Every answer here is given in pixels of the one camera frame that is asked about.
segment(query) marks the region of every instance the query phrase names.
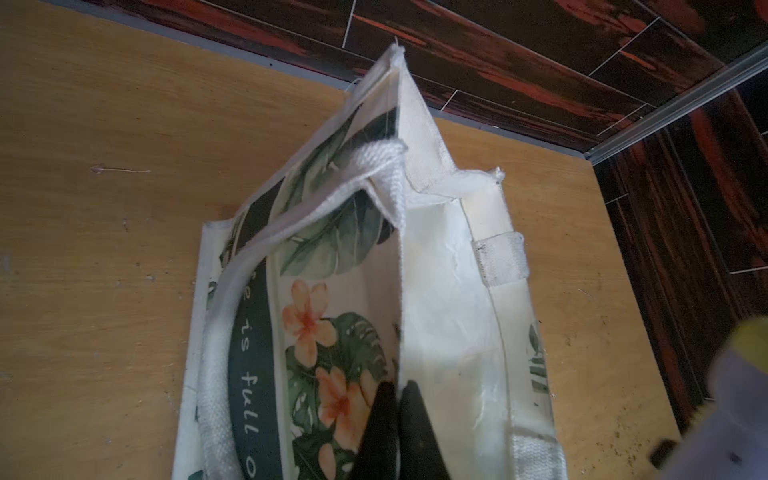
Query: bag strap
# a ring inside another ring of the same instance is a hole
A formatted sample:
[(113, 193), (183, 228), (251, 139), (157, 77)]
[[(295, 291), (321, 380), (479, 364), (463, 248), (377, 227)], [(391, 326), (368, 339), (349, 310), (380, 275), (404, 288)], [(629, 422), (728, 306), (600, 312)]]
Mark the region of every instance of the bag strap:
[(264, 227), (227, 264), (208, 310), (198, 379), (197, 407), (205, 472), (211, 480), (242, 478), (227, 397), (230, 337), (240, 296), (250, 274), (282, 241), (326, 216), (358, 190), (365, 190), (395, 228), (405, 225), (402, 183), (405, 144), (375, 141), (358, 148), (349, 166), (302, 203)]

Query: wooden table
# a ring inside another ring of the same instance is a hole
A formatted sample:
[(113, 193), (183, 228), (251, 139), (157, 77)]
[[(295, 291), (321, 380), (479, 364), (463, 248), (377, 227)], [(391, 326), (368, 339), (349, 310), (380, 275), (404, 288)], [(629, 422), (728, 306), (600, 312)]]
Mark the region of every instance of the wooden table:
[[(343, 94), (35, 1), (0, 25), (0, 476), (168, 478), (201, 224)], [(589, 163), (438, 124), (507, 173), (571, 478), (650, 478), (677, 430)]]

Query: yellow object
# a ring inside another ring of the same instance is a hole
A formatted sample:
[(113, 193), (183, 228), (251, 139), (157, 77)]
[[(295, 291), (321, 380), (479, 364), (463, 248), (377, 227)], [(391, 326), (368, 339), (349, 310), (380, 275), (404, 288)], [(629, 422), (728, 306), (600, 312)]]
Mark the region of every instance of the yellow object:
[(768, 316), (747, 320), (733, 331), (730, 348), (768, 374)]

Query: tote bag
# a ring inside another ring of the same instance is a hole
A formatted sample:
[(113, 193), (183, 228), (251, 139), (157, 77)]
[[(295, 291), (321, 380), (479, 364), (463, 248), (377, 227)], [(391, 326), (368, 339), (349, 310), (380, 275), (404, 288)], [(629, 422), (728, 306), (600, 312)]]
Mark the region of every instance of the tote bag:
[(504, 174), (459, 170), (392, 45), (207, 223), (174, 478), (344, 479), (415, 380), (451, 477), (566, 478)]

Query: monstera leaf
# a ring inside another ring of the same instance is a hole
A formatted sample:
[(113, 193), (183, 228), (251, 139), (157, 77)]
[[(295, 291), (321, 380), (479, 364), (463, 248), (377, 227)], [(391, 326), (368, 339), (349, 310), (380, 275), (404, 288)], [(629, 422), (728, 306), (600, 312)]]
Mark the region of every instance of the monstera leaf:
[(298, 480), (327, 480), (320, 468), (320, 448), (326, 443), (333, 448), (333, 461), (336, 463), (336, 480), (349, 476), (355, 461), (355, 453), (344, 450), (333, 441), (330, 430), (321, 435), (302, 435), (293, 440), (293, 459), (299, 467)]
[(339, 150), (344, 137), (349, 131), (359, 107), (333, 132), (330, 137), (318, 145), (298, 169), (286, 176), (283, 187), (275, 201), (278, 213), (284, 213), (297, 205), (306, 195), (317, 189), (322, 180), (329, 175), (329, 164), (333, 155)]
[(364, 190), (286, 240), (280, 274), (322, 279), (348, 272), (376, 245), (384, 217)]
[[(362, 145), (395, 133), (396, 109), (381, 114), (339, 145), (354, 114), (300, 168), (289, 174), (275, 206), (280, 213), (305, 200), (337, 171), (349, 164)], [(286, 240), (280, 248), (280, 274), (327, 278), (359, 265), (368, 252), (386, 240), (392, 226), (365, 191), (358, 191), (340, 207)]]
[(381, 340), (370, 322), (357, 313), (343, 313), (333, 320), (339, 333), (334, 365), (343, 370), (346, 381), (359, 382), (363, 370), (380, 382), (386, 375)]
[(546, 382), (547, 378), (547, 367), (545, 366), (544, 361), (544, 351), (541, 348), (541, 343), (538, 340), (538, 335), (536, 334), (536, 328), (534, 328), (533, 325), (528, 327), (528, 341), (531, 343), (531, 347), (534, 351), (533, 358), (529, 359), (529, 362), (533, 363), (533, 365), (528, 366), (528, 371), (531, 372), (531, 375), (540, 377), (539, 380), (531, 379), (531, 387), (533, 388), (534, 392), (537, 393), (548, 393), (549, 387), (543, 382)]
[(317, 430), (320, 426), (317, 409), (320, 398), (317, 395), (317, 377), (311, 369), (306, 369), (296, 360), (296, 347), (286, 350), (286, 368), (288, 370), (288, 408), (293, 424), (302, 432)]

